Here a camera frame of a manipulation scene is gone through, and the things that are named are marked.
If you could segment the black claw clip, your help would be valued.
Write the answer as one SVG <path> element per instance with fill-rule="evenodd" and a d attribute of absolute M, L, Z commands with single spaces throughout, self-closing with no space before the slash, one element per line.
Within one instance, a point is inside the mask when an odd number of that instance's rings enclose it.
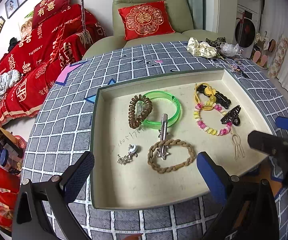
<path fill-rule="evenodd" d="M 222 124 L 228 124 L 231 122 L 235 126 L 239 126 L 241 123 L 241 120 L 239 118 L 239 113 L 241 111 L 241 107 L 239 105 L 235 106 L 233 109 L 231 109 L 227 114 L 225 114 L 221 118 Z"/>

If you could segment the silver chain earring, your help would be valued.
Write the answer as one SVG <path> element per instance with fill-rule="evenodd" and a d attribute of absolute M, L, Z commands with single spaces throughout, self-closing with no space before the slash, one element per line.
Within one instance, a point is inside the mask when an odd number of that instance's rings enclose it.
<path fill-rule="evenodd" d="M 130 144 L 128 146 L 128 154 L 121 157 L 120 155 L 118 155 L 118 164 L 121 165 L 126 165 L 128 163 L 131 163 L 133 161 L 133 157 L 138 157 L 138 153 L 137 153 L 138 147 L 137 145 L 134 144 Z"/>

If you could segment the silver hair clip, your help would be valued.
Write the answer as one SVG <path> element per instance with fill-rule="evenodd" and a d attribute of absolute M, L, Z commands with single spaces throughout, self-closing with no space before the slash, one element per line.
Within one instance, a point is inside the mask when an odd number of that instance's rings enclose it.
<path fill-rule="evenodd" d="M 159 138 L 161 139 L 161 141 L 164 141 L 167 139 L 167 135 L 169 135 L 169 133 L 167 132 L 167 128 L 168 128 L 168 115 L 167 114 L 162 114 L 162 118 L 161 118 L 161 129 L 159 129 L 158 131 L 160 132 L 159 134 Z M 157 148 L 157 158 L 161 158 L 163 160 L 166 160 L 166 157 L 169 155 L 169 153 L 167 152 L 167 147 L 165 145 L 159 146 Z"/>

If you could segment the orange star sticker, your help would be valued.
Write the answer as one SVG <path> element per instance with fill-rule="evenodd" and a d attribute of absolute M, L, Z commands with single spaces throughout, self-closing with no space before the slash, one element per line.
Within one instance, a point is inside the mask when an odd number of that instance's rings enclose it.
<path fill-rule="evenodd" d="M 258 183 L 262 179 L 267 179 L 273 195 L 276 196 L 277 193 L 280 191 L 282 188 L 281 182 L 278 182 L 276 180 L 273 180 L 271 177 L 272 174 L 272 166 L 269 158 L 266 158 L 264 161 L 261 162 L 261 164 L 257 168 L 257 172 L 255 175 L 247 173 L 241 177 L 241 181 L 246 181 L 246 182 L 252 182 L 252 183 Z"/>

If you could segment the black hair clip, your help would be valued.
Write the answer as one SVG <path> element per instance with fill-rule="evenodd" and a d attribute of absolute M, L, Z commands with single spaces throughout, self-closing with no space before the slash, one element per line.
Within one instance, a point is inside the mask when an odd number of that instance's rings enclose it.
<path fill-rule="evenodd" d="M 225 109 L 229 109 L 231 105 L 231 100 L 227 96 L 225 96 L 215 88 L 211 88 L 211 86 L 207 83 L 201 83 L 197 85 L 196 91 L 205 96 L 208 96 L 209 99 L 211 98 L 211 96 L 214 96 L 215 103 L 219 104 L 221 107 L 224 107 Z"/>

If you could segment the slippers rack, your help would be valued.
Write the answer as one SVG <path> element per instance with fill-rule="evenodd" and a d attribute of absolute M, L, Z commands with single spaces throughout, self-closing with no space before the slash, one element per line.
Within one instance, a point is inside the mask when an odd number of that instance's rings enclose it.
<path fill-rule="evenodd" d="M 278 40 L 269 38 L 267 32 L 264 35 L 256 33 L 251 53 L 251 60 L 263 70 L 267 70 L 268 76 L 276 78 L 281 70 L 286 52 L 288 50 L 288 38 L 282 34 Z"/>

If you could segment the blue star sticker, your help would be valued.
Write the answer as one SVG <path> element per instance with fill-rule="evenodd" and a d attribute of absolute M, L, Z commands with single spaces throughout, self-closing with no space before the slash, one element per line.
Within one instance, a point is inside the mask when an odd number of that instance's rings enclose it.
<path fill-rule="evenodd" d="M 105 85 L 106 86 L 111 86 L 111 85 L 114 85 L 116 83 L 116 80 L 111 78 L 109 80 L 109 82 Z M 96 102 L 99 100 L 99 98 L 101 98 L 103 96 L 103 87 L 101 87 L 96 94 L 94 95 L 91 95 L 91 96 L 87 96 L 84 100 L 86 102 L 89 102 L 89 103 L 92 103 L 92 104 L 96 104 Z"/>

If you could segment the cream shallow tray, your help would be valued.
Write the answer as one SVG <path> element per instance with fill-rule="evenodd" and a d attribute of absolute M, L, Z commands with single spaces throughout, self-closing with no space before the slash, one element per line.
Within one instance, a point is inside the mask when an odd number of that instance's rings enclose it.
<path fill-rule="evenodd" d="M 231 134 L 213 135 L 206 128 L 220 130 L 221 113 L 202 111 L 205 126 L 194 117 L 194 89 L 201 83 L 222 92 L 241 111 L 239 126 L 232 131 L 241 139 L 243 153 L 235 154 Z M 158 173 L 148 164 L 151 146 L 160 142 L 158 129 L 141 125 L 129 127 L 130 100 L 153 90 L 173 94 L 181 103 L 179 120 L 168 127 L 169 146 L 166 160 L 154 158 L 162 168 L 180 165 L 177 171 Z M 103 96 L 94 106 L 91 129 L 91 150 L 95 166 L 91 174 L 91 201 L 96 209 L 134 210 L 159 207 L 189 200 L 208 192 L 195 163 L 185 166 L 189 158 L 184 141 L 195 153 L 205 151 L 212 160 L 230 175 L 242 175 L 261 163 L 265 155 L 250 148 L 247 136 L 252 131 L 273 134 L 273 126 L 249 92 L 224 69 L 204 69 L 144 77 L 104 87 Z M 128 154 L 128 146 L 137 145 L 138 157 L 126 165 L 118 164 L 118 155 Z"/>

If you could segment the clear plastic bag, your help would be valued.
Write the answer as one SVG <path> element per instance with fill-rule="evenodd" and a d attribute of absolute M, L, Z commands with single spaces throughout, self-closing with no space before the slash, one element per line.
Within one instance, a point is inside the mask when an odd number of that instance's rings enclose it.
<path fill-rule="evenodd" d="M 220 44 L 220 53 L 227 57 L 234 57 L 240 53 L 239 44 L 222 43 Z"/>

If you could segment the dark patterned scrunchie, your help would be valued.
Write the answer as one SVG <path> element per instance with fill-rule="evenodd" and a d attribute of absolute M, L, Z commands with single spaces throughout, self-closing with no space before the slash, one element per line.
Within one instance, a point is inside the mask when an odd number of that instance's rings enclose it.
<path fill-rule="evenodd" d="M 214 47 L 216 49 L 216 58 L 218 59 L 226 59 L 226 56 L 220 51 L 221 45 L 226 43 L 226 38 L 225 37 L 218 37 L 215 40 L 210 40 L 208 38 L 205 39 L 205 42 L 207 42 L 211 47 Z"/>

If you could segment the cream scrunchie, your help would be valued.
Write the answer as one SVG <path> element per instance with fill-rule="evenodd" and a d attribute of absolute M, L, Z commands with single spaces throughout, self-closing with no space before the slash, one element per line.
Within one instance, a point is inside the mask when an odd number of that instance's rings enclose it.
<path fill-rule="evenodd" d="M 188 40 L 187 51 L 195 57 L 214 58 L 217 55 L 216 48 L 210 46 L 207 42 L 199 42 L 194 37 Z"/>

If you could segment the grey crumpled cloth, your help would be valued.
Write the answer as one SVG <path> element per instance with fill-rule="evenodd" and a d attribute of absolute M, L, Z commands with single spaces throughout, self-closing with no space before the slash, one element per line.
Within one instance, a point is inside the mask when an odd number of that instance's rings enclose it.
<path fill-rule="evenodd" d="M 0 101 L 6 94 L 7 90 L 20 81 L 21 76 L 21 73 L 16 69 L 0 75 Z"/>

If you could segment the red bedspread bed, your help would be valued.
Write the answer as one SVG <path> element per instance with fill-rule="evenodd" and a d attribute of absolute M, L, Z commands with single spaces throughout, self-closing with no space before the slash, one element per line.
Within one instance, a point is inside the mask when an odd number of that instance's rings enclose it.
<path fill-rule="evenodd" d="M 105 37 L 105 31 L 93 14 L 81 15 L 79 4 L 45 20 L 20 41 L 0 62 L 0 75 L 17 70 L 21 79 L 9 88 L 0 102 L 0 126 L 9 120 L 34 117 L 49 90 L 67 64 L 78 62 L 91 43 Z"/>

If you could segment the small framed picture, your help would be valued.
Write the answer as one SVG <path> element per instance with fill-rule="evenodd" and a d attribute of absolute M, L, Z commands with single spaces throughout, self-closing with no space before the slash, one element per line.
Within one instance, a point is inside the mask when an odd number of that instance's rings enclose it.
<path fill-rule="evenodd" d="M 5 19 L 2 16 L 0 16 L 0 33 L 3 29 L 4 23 L 5 23 Z"/>

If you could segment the dark red pillow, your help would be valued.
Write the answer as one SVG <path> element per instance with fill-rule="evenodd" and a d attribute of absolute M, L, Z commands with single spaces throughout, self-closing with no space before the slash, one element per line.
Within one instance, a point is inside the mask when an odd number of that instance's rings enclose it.
<path fill-rule="evenodd" d="M 71 0 L 41 0 L 34 7 L 32 29 L 36 29 L 38 25 L 51 16 L 66 9 L 70 3 Z"/>

